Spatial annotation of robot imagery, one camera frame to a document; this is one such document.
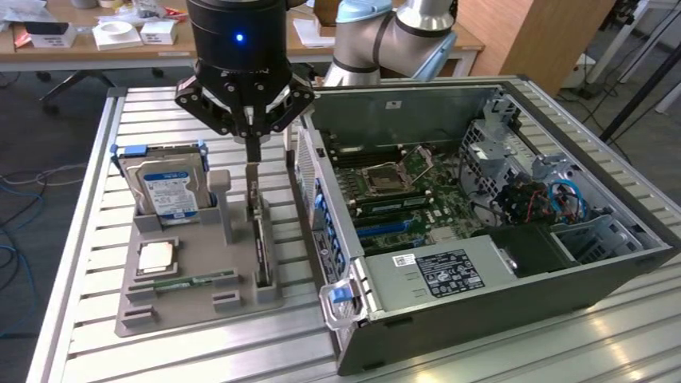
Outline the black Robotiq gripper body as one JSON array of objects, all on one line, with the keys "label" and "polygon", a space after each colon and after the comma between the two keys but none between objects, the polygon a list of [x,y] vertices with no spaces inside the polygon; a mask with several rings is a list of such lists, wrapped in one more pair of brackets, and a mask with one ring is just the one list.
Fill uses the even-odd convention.
[{"label": "black Robotiq gripper body", "polygon": [[197,64],[186,85],[186,111],[207,90],[235,109],[265,108],[291,80],[285,1],[189,1]]}]

